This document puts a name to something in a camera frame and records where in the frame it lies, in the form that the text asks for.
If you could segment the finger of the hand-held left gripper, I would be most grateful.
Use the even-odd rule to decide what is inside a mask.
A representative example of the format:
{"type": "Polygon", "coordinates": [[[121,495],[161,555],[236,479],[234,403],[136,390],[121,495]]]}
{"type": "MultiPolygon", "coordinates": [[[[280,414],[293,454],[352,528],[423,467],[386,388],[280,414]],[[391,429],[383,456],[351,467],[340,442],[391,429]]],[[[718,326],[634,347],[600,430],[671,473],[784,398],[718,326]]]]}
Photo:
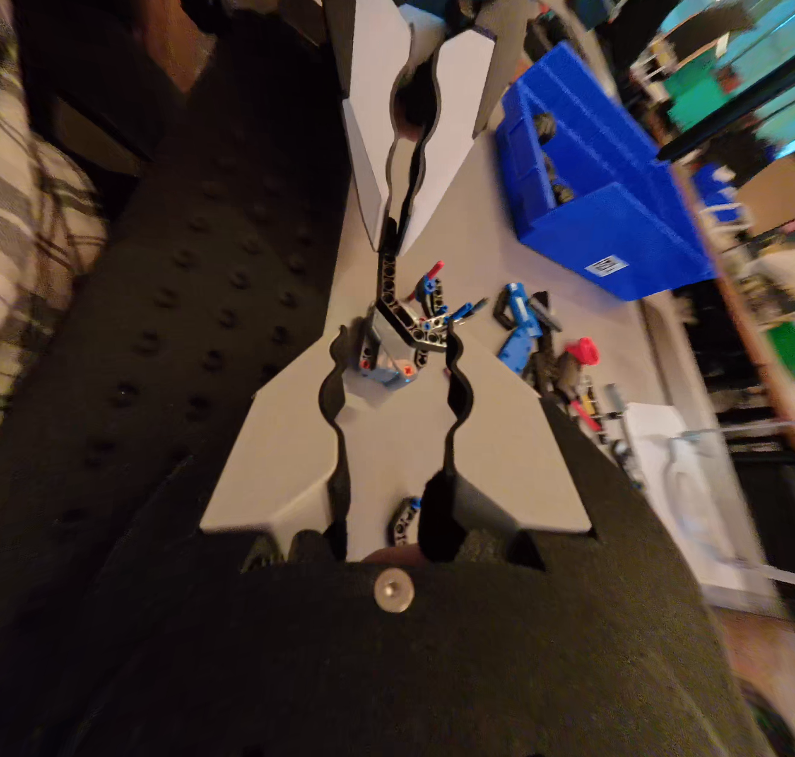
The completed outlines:
{"type": "Polygon", "coordinates": [[[390,201],[394,92],[411,49],[412,28],[393,0],[355,0],[351,78],[342,109],[360,212],[374,251],[390,201]]]}
{"type": "Polygon", "coordinates": [[[412,161],[410,195],[401,217],[396,253],[405,255],[432,219],[475,141],[494,40],[467,29],[446,40],[431,69],[435,114],[412,161]]]}

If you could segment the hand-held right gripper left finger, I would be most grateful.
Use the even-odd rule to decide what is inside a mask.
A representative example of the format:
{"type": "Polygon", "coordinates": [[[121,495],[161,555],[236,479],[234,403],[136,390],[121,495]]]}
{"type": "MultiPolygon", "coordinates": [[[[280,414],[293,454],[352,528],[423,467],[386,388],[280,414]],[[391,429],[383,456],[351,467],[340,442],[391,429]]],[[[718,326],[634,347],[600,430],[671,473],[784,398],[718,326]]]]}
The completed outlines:
{"type": "Polygon", "coordinates": [[[347,558],[351,476],[336,418],[345,403],[349,330],[339,327],[284,367],[253,402],[200,520],[203,533],[267,534],[284,557],[319,533],[347,558]]]}

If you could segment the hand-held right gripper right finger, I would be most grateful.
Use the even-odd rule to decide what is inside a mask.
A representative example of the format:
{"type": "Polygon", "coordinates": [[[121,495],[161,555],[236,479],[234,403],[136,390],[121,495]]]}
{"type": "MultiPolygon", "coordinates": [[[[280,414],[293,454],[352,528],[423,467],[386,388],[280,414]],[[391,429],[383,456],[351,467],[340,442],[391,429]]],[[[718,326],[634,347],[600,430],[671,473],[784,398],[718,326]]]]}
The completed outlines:
{"type": "Polygon", "coordinates": [[[542,562],[534,532],[588,533],[591,520],[539,395],[454,327],[445,364],[454,421],[422,496],[424,557],[453,562],[473,536],[475,553],[497,562],[542,562]]]}

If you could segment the grey motor toy assembly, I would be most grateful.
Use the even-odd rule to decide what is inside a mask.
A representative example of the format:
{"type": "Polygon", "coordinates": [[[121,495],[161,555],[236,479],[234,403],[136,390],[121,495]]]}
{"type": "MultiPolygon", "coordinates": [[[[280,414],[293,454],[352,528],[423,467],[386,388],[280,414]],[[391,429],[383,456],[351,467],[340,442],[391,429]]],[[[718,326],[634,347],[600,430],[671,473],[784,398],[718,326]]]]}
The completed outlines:
{"type": "MultiPolygon", "coordinates": [[[[442,268],[443,262],[437,262],[421,278],[424,277],[424,281],[428,282],[429,278],[440,277],[442,268]]],[[[402,298],[405,304],[409,305],[420,315],[422,315],[422,308],[418,301],[419,293],[415,291],[415,288],[421,278],[414,286],[412,292],[407,297],[402,298]]],[[[485,308],[488,302],[489,299],[483,297],[474,303],[467,302],[457,309],[448,308],[448,333],[452,326],[460,326],[462,323],[471,320],[472,317],[485,308]]],[[[412,383],[420,371],[427,366],[429,356],[432,353],[445,353],[446,351],[424,354],[412,349],[403,342],[385,321],[385,318],[375,310],[374,303],[375,300],[367,312],[361,329],[361,347],[357,361],[359,372],[364,377],[380,383],[384,387],[390,389],[403,388],[412,383]]]]}

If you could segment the grey desk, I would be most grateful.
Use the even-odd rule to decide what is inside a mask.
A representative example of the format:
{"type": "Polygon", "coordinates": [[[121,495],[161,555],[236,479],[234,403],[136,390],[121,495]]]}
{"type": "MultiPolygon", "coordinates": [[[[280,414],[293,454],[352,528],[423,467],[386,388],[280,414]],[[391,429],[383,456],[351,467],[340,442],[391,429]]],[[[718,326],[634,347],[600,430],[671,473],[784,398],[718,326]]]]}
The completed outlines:
{"type": "MultiPolygon", "coordinates": [[[[502,197],[492,133],[475,140],[451,188],[410,252],[398,262],[401,284],[410,285],[442,259],[443,290],[452,306],[493,297],[506,282],[548,290],[564,334],[594,339],[601,363],[590,375],[600,404],[613,383],[627,403],[673,405],[686,429],[717,426],[715,412],[670,293],[623,303],[590,282],[518,243],[502,197]]],[[[349,366],[343,376],[346,406],[339,423],[352,474],[348,558],[363,559],[386,546],[393,508],[422,493],[442,462],[443,438],[454,418],[448,408],[444,357],[435,354],[414,383],[388,391],[349,366]]],[[[699,574],[710,604],[785,617],[781,593],[757,573],[761,543],[724,442],[706,435],[700,462],[723,528],[724,549],[749,569],[716,567],[699,574]]]]}

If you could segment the black cylindrical toy piece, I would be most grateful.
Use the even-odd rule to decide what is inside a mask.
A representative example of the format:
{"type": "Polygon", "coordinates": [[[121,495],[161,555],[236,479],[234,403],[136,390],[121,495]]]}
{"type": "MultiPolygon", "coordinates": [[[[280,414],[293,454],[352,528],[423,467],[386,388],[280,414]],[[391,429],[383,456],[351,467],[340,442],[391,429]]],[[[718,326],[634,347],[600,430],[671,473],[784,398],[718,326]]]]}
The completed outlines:
{"type": "Polygon", "coordinates": [[[557,359],[553,389],[566,402],[579,398],[582,363],[570,351],[564,351],[557,359]]]}

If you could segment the pile of black toy beams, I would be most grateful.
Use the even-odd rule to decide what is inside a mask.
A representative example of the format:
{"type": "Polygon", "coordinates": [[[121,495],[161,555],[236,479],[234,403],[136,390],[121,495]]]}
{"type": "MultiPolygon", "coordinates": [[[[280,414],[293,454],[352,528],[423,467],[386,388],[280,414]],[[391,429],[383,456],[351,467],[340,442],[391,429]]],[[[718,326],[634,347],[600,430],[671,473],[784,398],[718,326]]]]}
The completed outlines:
{"type": "MultiPolygon", "coordinates": [[[[512,331],[506,329],[508,325],[505,286],[500,290],[493,307],[494,319],[506,330],[507,337],[512,331]]],[[[525,368],[525,373],[519,378],[544,400],[553,403],[575,425],[588,434],[608,454],[611,460],[620,468],[630,480],[632,486],[640,492],[645,491],[645,483],[641,471],[635,460],[631,448],[630,438],[627,433],[624,415],[626,404],[614,384],[607,384],[600,394],[592,378],[591,370],[597,366],[582,366],[581,381],[579,386],[579,400],[583,408],[597,419],[602,425],[602,432],[594,434],[576,417],[570,402],[562,399],[553,389],[555,365],[558,357],[564,352],[568,340],[562,345],[560,351],[556,350],[555,337],[562,334],[562,325],[553,315],[549,295],[545,291],[528,295],[530,304],[539,316],[542,325],[542,336],[539,337],[536,350],[530,356],[530,361],[525,368]]]]}

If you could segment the blue rectangular toy panel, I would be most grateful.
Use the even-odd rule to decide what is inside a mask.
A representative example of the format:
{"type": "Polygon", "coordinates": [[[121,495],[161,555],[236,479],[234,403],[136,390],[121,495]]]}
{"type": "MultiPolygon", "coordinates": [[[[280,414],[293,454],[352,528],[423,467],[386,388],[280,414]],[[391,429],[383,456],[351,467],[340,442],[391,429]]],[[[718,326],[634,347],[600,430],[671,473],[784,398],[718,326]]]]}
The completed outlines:
{"type": "Polygon", "coordinates": [[[540,333],[529,328],[515,328],[497,354],[499,361],[513,374],[522,376],[540,336],[540,333]]]}
{"type": "Polygon", "coordinates": [[[519,330],[532,338],[542,336],[542,325],[535,309],[530,304],[522,283],[511,282],[504,288],[508,325],[510,331],[519,330]]]}

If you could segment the black curved toy beam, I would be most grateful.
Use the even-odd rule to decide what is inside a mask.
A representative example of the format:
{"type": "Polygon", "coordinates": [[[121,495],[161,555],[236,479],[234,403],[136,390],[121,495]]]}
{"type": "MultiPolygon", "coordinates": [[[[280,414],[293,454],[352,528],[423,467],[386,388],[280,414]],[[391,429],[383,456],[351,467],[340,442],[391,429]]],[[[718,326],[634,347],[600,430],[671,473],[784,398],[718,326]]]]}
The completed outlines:
{"type": "Polygon", "coordinates": [[[386,527],[389,547],[400,547],[417,542],[422,499],[417,496],[405,497],[397,504],[386,527]]]}

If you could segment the white book stand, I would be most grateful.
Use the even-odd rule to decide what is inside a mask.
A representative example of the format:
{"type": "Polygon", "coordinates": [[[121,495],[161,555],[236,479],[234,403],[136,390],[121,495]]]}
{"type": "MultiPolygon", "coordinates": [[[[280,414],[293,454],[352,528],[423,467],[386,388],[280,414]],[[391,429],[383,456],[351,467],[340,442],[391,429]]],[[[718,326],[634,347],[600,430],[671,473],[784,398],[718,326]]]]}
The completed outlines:
{"type": "Polygon", "coordinates": [[[752,535],[750,515],[728,456],[724,429],[689,427],[671,405],[629,403],[622,425],[642,491],[668,530],[704,598],[713,606],[774,615],[780,583],[793,571],[771,565],[752,535]]]}

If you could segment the blue tagged plastic bin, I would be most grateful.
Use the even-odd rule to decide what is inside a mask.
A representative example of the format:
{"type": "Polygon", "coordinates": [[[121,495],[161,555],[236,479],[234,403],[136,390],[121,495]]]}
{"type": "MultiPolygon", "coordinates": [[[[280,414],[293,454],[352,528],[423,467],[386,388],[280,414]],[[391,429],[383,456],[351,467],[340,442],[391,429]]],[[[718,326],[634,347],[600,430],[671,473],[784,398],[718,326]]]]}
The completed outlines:
{"type": "Polygon", "coordinates": [[[521,244],[623,301],[716,277],[670,165],[568,42],[502,107],[495,140],[521,244]]]}

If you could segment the person in plaid shirt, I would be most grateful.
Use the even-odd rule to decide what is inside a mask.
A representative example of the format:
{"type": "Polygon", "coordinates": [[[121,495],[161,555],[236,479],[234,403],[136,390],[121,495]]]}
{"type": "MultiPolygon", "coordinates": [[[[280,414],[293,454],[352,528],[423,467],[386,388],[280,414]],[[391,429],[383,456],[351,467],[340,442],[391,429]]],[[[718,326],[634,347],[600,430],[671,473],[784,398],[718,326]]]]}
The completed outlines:
{"type": "Polygon", "coordinates": [[[32,128],[11,0],[1,0],[1,417],[107,241],[97,192],[32,128]]]}

